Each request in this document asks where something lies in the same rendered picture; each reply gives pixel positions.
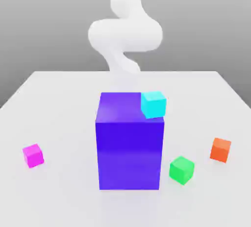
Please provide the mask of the small green cube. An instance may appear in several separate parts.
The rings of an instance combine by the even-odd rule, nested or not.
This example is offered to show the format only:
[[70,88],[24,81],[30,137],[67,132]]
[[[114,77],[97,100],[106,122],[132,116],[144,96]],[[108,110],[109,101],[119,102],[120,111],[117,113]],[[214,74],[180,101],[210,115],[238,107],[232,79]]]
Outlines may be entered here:
[[195,164],[183,156],[170,163],[169,176],[178,183],[185,185],[193,176]]

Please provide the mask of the large purple box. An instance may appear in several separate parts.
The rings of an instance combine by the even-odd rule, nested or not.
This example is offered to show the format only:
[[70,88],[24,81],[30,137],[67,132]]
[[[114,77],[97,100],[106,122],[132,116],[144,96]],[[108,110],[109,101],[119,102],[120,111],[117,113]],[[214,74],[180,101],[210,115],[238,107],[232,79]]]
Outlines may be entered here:
[[165,121],[144,116],[141,93],[102,92],[95,125],[100,189],[159,189]]

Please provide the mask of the small magenta cube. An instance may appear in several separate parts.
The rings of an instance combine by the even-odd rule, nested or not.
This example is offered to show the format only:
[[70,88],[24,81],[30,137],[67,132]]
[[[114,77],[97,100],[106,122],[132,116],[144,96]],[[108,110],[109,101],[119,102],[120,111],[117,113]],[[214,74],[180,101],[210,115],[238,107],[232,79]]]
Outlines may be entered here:
[[29,168],[36,167],[44,163],[42,150],[38,144],[34,144],[22,149],[24,159]]

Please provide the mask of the small cyan cube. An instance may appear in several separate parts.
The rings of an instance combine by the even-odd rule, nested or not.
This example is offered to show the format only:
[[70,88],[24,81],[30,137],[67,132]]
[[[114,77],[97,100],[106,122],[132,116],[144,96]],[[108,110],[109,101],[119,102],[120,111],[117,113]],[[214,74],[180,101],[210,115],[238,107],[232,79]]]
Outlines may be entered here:
[[141,111],[147,119],[161,118],[166,114],[167,98],[160,91],[141,93]]

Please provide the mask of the small orange cube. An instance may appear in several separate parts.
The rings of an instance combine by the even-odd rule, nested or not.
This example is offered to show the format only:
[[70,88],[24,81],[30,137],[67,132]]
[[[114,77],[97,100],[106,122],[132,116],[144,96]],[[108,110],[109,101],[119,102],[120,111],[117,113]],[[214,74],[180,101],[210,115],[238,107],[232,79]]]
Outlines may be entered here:
[[210,153],[210,159],[226,163],[230,146],[231,141],[215,138]]

